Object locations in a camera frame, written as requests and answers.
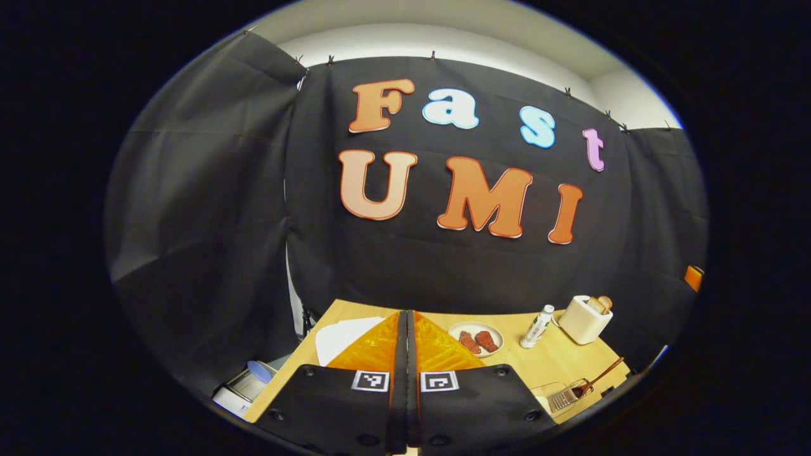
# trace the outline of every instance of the white bottle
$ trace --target white bottle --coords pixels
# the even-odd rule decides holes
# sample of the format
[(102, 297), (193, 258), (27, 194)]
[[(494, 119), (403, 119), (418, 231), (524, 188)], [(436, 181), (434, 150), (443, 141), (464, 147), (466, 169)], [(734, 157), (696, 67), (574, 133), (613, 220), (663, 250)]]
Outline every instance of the white bottle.
[(552, 313), (555, 311), (555, 307), (549, 304), (543, 306), (543, 312), (539, 313), (538, 316), (532, 320), (532, 324), (530, 328), (526, 330), (526, 334), (524, 337), (521, 338), (521, 346), (524, 348), (532, 348), (538, 343), (538, 339), (543, 336), (543, 333), (547, 330), (547, 326), (549, 326), (549, 322), (552, 320)]

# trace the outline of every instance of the orange letter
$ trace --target orange letter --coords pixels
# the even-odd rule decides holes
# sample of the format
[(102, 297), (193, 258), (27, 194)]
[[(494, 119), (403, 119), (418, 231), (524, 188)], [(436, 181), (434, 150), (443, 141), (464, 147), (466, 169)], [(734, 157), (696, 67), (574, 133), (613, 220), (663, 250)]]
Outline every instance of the orange letter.
[(555, 222), (555, 229), (549, 232), (549, 242), (556, 244), (568, 244), (572, 242), (572, 224), (574, 224), (574, 213), (577, 211), (577, 202), (583, 198), (583, 190), (567, 183), (558, 186), (560, 193), (560, 209), (558, 209), (558, 219)]
[(473, 219), (473, 227), (480, 231), (498, 209), (496, 220), (488, 227), (491, 234), (505, 238), (521, 237), (521, 211), (524, 209), (526, 188), (532, 183), (532, 174), (509, 168), (491, 190), (484, 177), (482, 165), (473, 158), (450, 157), (447, 166), (453, 171), (448, 208), (436, 223), (448, 230), (467, 227), (465, 204)]
[[(384, 96), (386, 90), (391, 92)], [(414, 83), (411, 80), (392, 80), (360, 84), (354, 86), (352, 92), (358, 94), (358, 113), (350, 123), (350, 132), (385, 130), (392, 121), (383, 117), (383, 108), (388, 108), (389, 114), (397, 114), (402, 104), (400, 92), (406, 95), (414, 92)]]
[(338, 154), (344, 164), (341, 174), (341, 202), (346, 210), (360, 218), (385, 220), (394, 217), (406, 202), (408, 170), (417, 164), (417, 156), (407, 152), (389, 152), (383, 156), (391, 170), (388, 173), (386, 199), (375, 203), (367, 200), (366, 169), (375, 160), (375, 154), (367, 150), (345, 150)]

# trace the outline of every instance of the wooden table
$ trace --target wooden table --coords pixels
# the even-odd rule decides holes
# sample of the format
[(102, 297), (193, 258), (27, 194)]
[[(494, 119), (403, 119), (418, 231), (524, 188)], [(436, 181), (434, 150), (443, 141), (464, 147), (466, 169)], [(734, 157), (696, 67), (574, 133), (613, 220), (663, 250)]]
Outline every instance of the wooden table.
[[(385, 318), (394, 312), (399, 312), (399, 309), (379, 308), (336, 299), (333, 305), (324, 313), (324, 316), (315, 324), (312, 331), (304, 338), (301, 345), (281, 367), (281, 370), (271, 379), (268, 386), (253, 402), (251, 408), (246, 411), (244, 419), (255, 423), (298, 366), (302, 364), (318, 365), (318, 356), (315, 353), (315, 334), (321, 328), (341, 320), (368, 318), (371, 316)], [(496, 364), (513, 366), (518, 376), (531, 389), (556, 381), (568, 385), (584, 377), (593, 379), (619, 358), (614, 353), (614, 350), (601, 339), (598, 338), (590, 344), (581, 346), (576, 344), (561, 328), (552, 323), (549, 324), (546, 333), (535, 347), (529, 350), (521, 348), (518, 341), (521, 340), (537, 312), (509, 315), (420, 313), (445, 330), (450, 329), (456, 323), (471, 320), (498, 329), (504, 336), (504, 345), (494, 355), (482, 358), (482, 361), (487, 366)], [(562, 313), (563, 310), (556, 311), (554, 314), (555, 319), (560, 318)], [(599, 401), (601, 392), (612, 386), (619, 386), (620, 383), (625, 381), (625, 376), (629, 372), (628, 366), (621, 363), (594, 385), (594, 392), (581, 398), (575, 403), (571, 411), (556, 417), (555, 421), (558, 424), (563, 423)]]

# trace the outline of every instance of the blue letter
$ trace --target blue letter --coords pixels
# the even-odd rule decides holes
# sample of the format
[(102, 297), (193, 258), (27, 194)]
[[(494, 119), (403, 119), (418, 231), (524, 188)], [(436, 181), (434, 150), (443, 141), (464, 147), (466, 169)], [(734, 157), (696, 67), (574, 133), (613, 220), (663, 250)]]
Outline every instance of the blue letter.
[(437, 125), (453, 125), (469, 130), (478, 125), (476, 100), (467, 92), (455, 88), (440, 88), (428, 94), (431, 101), (423, 108), (423, 117)]
[(555, 119), (547, 111), (532, 106), (524, 106), (519, 112), (524, 127), (521, 136), (524, 141), (540, 148), (550, 148), (555, 143)]

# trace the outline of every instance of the plate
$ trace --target plate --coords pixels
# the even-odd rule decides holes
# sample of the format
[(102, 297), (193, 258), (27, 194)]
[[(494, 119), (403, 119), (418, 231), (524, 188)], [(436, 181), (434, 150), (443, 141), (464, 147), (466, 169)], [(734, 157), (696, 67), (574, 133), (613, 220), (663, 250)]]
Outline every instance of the plate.
[(498, 353), (499, 350), (501, 350), (501, 346), (504, 345), (504, 337), (501, 335), (498, 329), (493, 328), (490, 325), (485, 325), (484, 323), (479, 323), (477, 321), (462, 321), (461, 323), (456, 323), (454, 326), (451, 326), (451, 329), (448, 330), (448, 334), (450, 334), (452, 338), (459, 340), (459, 334), (461, 334), (462, 331), (467, 331), (470, 333), (470, 336), (473, 339), (476, 339), (476, 334), (478, 334), (479, 331), (489, 331), (490, 335), (493, 337), (493, 343), (496, 344), (498, 349), (490, 353), (489, 351), (484, 350), (484, 347), (482, 347), (481, 353), (478, 355), (474, 354), (474, 356), (477, 358), (486, 358), (494, 353)]

